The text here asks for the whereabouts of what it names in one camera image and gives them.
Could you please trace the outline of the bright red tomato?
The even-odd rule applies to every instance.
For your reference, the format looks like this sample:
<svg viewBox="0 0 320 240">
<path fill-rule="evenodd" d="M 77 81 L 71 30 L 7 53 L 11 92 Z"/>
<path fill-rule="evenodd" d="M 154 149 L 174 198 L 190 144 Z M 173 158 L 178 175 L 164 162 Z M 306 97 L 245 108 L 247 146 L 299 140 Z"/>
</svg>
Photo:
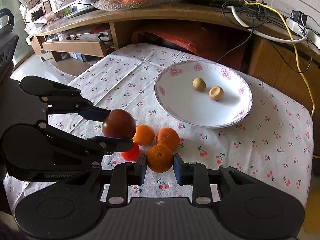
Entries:
<svg viewBox="0 0 320 240">
<path fill-rule="evenodd" d="M 139 145 L 136 142 L 133 143 L 133 148 L 131 148 L 131 150 L 121 152 L 121 156 L 125 161 L 137 161 L 139 155 L 140 149 Z"/>
</svg>

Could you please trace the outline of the dark red tomato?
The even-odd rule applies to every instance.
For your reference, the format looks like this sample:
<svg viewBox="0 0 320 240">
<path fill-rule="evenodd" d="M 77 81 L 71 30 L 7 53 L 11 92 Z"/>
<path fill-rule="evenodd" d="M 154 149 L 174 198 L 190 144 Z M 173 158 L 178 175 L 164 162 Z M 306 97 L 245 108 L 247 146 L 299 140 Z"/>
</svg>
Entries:
<svg viewBox="0 0 320 240">
<path fill-rule="evenodd" d="M 136 121 L 122 109 L 114 109 L 103 121 L 103 135 L 111 138 L 132 139 L 136 133 Z"/>
</svg>

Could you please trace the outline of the large orange tangerine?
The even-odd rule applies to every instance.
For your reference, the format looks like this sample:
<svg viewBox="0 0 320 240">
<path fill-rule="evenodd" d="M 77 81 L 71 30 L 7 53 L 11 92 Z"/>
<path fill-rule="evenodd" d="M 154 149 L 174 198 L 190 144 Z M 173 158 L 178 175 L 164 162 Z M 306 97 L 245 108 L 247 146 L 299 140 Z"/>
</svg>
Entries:
<svg viewBox="0 0 320 240">
<path fill-rule="evenodd" d="M 148 167 L 157 173 L 168 171 L 173 164 L 173 153 L 165 145 L 157 144 L 152 146 L 146 154 Z"/>
</svg>

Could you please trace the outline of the small orange tangerine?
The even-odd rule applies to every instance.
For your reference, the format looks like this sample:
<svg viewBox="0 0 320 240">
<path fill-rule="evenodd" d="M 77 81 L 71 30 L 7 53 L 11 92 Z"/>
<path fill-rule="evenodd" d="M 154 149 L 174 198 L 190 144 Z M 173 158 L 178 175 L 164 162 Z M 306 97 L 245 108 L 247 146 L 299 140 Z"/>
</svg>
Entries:
<svg viewBox="0 0 320 240">
<path fill-rule="evenodd" d="M 138 145 L 147 146 L 150 145 L 155 138 L 153 129 L 148 125 L 138 125 L 133 137 L 133 141 Z"/>
</svg>

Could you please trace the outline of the wooden tv cabinet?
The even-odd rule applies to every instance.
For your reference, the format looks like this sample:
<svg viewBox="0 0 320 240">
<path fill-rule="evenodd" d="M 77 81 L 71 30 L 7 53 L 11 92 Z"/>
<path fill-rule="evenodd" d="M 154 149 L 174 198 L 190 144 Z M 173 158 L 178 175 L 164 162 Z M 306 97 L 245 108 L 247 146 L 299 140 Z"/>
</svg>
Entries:
<svg viewBox="0 0 320 240">
<path fill-rule="evenodd" d="M 85 27 L 109 27 L 116 49 L 132 43 L 174 46 L 239 70 L 280 90 L 319 119 L 319 53 L 311 45 L 270 41 L 237 27 L 214 8 L 182 2 L 155 7 L 95 10 L 59 19 L 29 36 L 35 52 L 51 34 Z"/>
</svg>

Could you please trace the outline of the white floral plate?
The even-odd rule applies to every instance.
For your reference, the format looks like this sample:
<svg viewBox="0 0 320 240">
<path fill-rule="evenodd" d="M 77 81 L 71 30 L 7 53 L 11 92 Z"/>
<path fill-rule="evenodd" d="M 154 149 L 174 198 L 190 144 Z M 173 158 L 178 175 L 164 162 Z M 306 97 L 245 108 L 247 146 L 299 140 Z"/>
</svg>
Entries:
<svg viewBox="0 0 320 240">
<path fill-rule="evenodd" d="M 193 80 L 202 78 L 204 91 L 193 88 Z M 224 96 L 219 101 L 209 97 L 209 90 L 220 86 Z M 154 93 L 159 105 L 173 118 L 206 128 L 224 128 L 248 116 L 253 95 L 248 83 L 234 70 L 205 60 L 172 64 L 157 77 Z"/>
</svg>

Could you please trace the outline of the dented tan longan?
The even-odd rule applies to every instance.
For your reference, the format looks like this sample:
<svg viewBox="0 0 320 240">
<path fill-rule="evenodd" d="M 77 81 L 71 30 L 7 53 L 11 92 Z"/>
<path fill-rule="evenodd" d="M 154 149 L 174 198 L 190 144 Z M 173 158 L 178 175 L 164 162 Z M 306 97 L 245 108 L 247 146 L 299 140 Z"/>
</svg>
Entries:
<svg viewBox="0 0 320 240">
<path fill-rule="evenodd" d="M 214 101 L 219 101 L 223 98 L 224 91 L 220 86 L 214 86 L 209 90 L 209 97 Z"/>
</svg>

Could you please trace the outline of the cherry print tablecloth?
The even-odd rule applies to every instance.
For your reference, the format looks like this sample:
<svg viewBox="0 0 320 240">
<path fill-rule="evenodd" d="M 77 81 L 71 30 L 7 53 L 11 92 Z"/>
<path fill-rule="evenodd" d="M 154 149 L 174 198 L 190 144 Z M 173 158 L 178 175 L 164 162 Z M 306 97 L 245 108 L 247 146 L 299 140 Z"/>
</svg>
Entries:
<svg viewBox="0 0 320 240">
<path fill-rule="evenodd" d="M 219 130 L 197 128 L 170 117 L 157 103 L 153 84 L 167 66 L 194 56 L 149 44 L 130 45 L 80 74 L 71 86 L 105 109 L 121 108 L 137 124 L 174 129 L 177 153 L 216 169 L 228 165 L 296 197 L 308 198 L 313 154 L 313 124 L 308 110 L 262 81 L 245 75 L 253 94 L 250 114 Z"/>
</svg>

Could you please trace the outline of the round tan longan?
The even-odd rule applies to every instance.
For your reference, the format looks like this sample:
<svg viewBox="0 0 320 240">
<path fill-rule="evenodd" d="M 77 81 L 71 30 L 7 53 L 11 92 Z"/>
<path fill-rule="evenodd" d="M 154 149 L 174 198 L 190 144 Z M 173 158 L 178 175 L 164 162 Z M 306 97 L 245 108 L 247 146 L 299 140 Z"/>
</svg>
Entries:
<svg viewBox="0 0 320 240">
<path fill-rule="evenodd" d="M 197 77 L 193 80 L 193 88 L 199 92 L 204 91 L 206 88 L 206 83 L 202 78 Z"/>
</svg>

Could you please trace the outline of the glass fruit tray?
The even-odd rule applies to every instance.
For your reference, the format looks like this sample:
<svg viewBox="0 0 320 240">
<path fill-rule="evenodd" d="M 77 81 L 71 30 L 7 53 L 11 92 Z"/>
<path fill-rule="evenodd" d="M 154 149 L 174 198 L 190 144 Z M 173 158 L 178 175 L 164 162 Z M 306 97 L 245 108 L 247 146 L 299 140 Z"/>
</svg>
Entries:
<svg viewBox="0 0 320 240">
<path fill-rule="evenodd" d="M 104 11 L 119 11 L 151 7 L 166 1 L 168 0 L 105 0 L 96 1 L 92 6 Z"/>
</svg>

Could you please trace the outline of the red cloth bag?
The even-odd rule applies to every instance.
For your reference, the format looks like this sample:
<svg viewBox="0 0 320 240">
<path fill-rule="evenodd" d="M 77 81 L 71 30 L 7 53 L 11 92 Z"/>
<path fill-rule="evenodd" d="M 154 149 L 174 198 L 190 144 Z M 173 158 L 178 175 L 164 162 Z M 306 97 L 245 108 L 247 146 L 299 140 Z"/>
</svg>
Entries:
<svg viewBox="0 0 320 240">
<path fill-rule="evenodd" d="M 221 25 L 182 22 L 141 27 L 135 30 L 131 40 L 179 49 L 245 73 L 253 45 L 252 40 L 242 44 L 248 36 L 248 32 Z"/>
</svg>

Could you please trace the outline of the white power strip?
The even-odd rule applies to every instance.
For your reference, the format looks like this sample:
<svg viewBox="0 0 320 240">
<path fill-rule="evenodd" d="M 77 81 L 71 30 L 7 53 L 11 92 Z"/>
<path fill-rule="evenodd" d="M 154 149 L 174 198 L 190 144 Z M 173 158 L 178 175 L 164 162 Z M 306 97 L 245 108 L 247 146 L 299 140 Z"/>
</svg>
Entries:
<svg viewBox="0 0 320 240">
<path fill-rule="evenodd" d="M 304 37 L 305 35 L 308 36 L 308 41 L 315 45 L 317 49 L 320 49 L 319 46 L 319 32 L 315 30 L 311 30 L 310 28 L 304 28 L 301 23 L 295 22 L 294 20 L 287 18 L 286 23 L 291 31 L 295 34 Z"/>
</svg>

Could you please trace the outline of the black power adapter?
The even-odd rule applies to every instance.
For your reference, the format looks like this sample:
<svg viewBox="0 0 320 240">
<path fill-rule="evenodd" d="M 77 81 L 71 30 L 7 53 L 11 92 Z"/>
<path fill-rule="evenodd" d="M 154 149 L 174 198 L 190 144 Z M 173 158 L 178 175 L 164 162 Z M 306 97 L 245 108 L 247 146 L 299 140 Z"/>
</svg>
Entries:
<svg viewBox="0 0 320 240">
<path fill-rule="evenodd" d="M 306 25 L 308 16 L 299 10 L 292 10 L 290 15 L 291 20 Z"/>
</svg>

